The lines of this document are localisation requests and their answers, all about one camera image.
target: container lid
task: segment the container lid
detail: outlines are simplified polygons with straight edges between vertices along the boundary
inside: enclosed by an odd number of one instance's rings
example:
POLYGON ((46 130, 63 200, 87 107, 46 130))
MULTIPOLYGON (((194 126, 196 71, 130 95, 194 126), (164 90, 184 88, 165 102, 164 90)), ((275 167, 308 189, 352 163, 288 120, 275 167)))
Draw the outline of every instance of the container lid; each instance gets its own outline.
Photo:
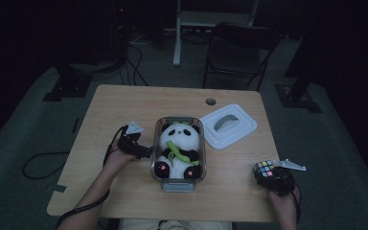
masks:
POLYGON ((199 119, 205 140, 216 150, 239 141, 257 128, 257 123, 240 105, 231 103, 199 119))

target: chair backrest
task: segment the chair backrest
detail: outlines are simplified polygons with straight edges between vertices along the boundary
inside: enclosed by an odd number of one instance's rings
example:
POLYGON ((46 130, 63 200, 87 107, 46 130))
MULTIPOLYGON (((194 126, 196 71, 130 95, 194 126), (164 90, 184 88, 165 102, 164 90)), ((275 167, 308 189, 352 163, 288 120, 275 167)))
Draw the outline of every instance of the chair backrest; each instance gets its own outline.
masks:
POLYGON ((280 43, 281 35, 265 27, 243 26, 228 22, 218 23, 212 29, 211 39, 221 37, 236 45, 273 51, 280 43))

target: tabletop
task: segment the tabletop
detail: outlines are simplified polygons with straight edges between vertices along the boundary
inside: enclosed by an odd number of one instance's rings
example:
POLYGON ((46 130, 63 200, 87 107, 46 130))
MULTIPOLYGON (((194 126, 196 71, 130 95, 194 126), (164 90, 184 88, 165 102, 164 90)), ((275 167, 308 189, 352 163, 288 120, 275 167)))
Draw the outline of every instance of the tabletop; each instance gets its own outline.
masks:
POLYGON ((106 148, 119 127, 134 121, 144 131, 139 144, 150 147, 162 117, 201 118, 228 104, 238 104, 257 128, 223 150, 205 144, 207 173, 190 193, 164 192, 150 173, 150 160, 126 165, 115 178, 103 206, 104 218, 273 221, 265 190, 256 184, 253 166, 277 160, 261 95, 254 91, 100 85, 58 180, 47 212, 60 216, 82 198, 101 171, 106 148), (208 105, 214 99, 215 105, 208 105))

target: panda plush toy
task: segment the panda plush toy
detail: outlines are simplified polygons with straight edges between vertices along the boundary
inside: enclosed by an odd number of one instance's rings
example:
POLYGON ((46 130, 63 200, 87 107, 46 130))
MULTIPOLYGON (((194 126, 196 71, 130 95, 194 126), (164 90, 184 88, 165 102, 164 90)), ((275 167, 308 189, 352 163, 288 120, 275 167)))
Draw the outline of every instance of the panda plush toy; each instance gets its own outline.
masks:
POLYGON ((199 165, 199 128, 186 124, 165 124, 159 139, 162 154, 154 165, 159 178, 197 179, 199 165))

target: person's clothing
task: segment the person's clothing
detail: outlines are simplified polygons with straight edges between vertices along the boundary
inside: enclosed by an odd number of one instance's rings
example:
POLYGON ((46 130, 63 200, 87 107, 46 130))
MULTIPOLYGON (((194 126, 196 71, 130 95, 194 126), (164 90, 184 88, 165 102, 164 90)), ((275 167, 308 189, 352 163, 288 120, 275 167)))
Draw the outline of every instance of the person's clothing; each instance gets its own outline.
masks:
POLYGON ((231 222, 123 218, 119 230, 232 230, 231 222))

